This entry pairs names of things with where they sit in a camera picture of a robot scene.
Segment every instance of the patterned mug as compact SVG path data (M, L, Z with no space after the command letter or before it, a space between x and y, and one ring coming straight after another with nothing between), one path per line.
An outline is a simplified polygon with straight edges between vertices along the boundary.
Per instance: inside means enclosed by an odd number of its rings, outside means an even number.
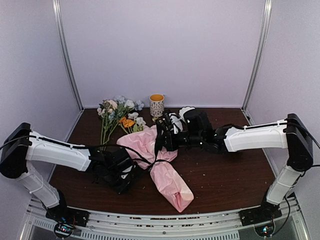
M152 117L161 117L165 110L165 96L153 94L150 96L150 114Z

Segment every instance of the dark brown tabletop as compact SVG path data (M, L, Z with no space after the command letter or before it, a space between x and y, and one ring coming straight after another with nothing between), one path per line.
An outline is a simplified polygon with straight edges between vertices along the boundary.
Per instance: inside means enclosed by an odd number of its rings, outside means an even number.
M202 108L212 127L228 123L247 125L236 108ZM139 113L152 124L149 109ZM86 109L77 123L70 143L99 145L101 120L96 109ZM124 135L118 127L110 143ZM223 155L210 154L199 148L179 149L172 166L182 176L194 195L193 202L179 213L156 189L145 174L128 192L118 195L103 182L93 183L93 176L72 168L57 166L50 183L60 189L71 207L138 215L176 215L213 213L259 205L265 191L274 181L270 165L261 149Z

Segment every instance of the pink wrapping paper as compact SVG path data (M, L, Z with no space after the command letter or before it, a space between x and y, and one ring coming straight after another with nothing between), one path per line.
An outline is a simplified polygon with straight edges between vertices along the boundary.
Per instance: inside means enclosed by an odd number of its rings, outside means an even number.
M155 161L155 142L157 136L156 126L145 127L143 131L131 133L118 139L117 144L130 147L140 153L150 163ZM127 151L131 158L137 159L139 156L130 150ZM165 160L156 162L150 176L158 191L181 213L194 199L194 195L169 163L178 155L178 150L167 151L163 148L159 151L157 159ZM136 161L142 169L149 165L142 161Z

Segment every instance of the green leaf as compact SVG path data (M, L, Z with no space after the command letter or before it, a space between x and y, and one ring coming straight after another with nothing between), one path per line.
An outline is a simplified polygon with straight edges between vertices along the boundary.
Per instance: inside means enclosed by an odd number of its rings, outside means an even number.
M138 131L139 131L139 130L138 130L137 124L133 125L133 132L136 133L136 132L138 132Z

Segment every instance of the white backdrop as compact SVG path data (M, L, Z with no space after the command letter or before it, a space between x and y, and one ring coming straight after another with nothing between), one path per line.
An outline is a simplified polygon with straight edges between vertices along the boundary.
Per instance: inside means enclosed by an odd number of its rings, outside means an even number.
M62 0L82 103L125 95L167 106L240 107L264 0Z
M0 0L0 56L0 145L22 122L65 140L79 110L51 0ZM35 165L47 179L52 165ZM18 239L30 199L22 185L0 175L1 240Z
M258 78L248 111L256 124L296 113L320 141L320 1L273 1L272 16ZM278 169L288 152L271 150ZM314 164L320 164L314 145ZM320 239L320 168L299 180L295 192L312 240Z

